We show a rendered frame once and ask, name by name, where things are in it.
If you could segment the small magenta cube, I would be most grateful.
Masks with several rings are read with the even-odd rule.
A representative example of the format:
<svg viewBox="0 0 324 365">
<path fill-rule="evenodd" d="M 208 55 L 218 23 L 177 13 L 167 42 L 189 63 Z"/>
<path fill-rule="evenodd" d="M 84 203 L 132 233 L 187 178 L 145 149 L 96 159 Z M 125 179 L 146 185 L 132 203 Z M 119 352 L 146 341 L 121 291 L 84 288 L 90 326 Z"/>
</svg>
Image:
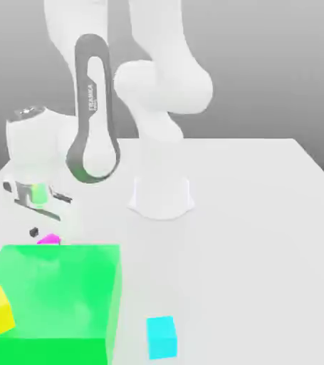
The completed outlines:
<svg viewBox="0 0 324 365">
<path fill-rule="evenodd" d="M 42 237 L 36 244 L 37 245 L 60 245 L 61 238 L 58 235 L 51 233 L 51 234 L 48 234 L 48 235 Z"/>
</svg>

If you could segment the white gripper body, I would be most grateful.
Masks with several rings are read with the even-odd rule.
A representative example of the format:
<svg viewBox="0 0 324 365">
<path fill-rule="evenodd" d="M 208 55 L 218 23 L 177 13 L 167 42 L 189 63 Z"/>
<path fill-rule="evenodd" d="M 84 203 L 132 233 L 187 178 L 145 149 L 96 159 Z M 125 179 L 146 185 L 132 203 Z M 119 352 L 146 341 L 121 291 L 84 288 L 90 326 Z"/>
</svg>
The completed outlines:
<svg viewBox="0 0 324 365">
<path fill-rule="evenodd" d="M 61 216 L 58 213 L 47 210 L 32 208 L 19 200 L 13 200 L 16 220 L 28 228 L 37 227 L 41 231 L 60 232 Z"/>
</svg>

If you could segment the large green box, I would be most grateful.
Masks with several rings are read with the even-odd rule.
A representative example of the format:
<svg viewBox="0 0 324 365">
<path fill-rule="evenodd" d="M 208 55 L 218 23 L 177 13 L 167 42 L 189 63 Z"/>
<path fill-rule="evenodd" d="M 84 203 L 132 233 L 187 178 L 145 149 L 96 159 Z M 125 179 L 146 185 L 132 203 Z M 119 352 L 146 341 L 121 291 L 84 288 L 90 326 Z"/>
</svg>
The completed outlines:
<svg viewBox="0 0 324 365">
<path fill-rule="evenodd" d="M 0 286 L 16 323 L 0 335 L 0 365 L 112 365 L 119 245 L 5 245 Z"/>
</svg>

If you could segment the small cyan cube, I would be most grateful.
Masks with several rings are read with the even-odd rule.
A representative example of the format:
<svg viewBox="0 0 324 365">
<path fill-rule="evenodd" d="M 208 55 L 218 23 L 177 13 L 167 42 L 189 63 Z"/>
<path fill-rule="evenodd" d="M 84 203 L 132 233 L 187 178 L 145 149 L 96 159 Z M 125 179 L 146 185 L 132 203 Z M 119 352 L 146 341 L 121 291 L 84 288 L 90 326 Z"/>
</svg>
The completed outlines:
<svg viewBox="0 0 324 365">
<path fill-rule="evenodd" d="M 177 331 L 173 316 L 147 318 L 146 327 L 149 360 L 177 356 Z"/>
</svg>

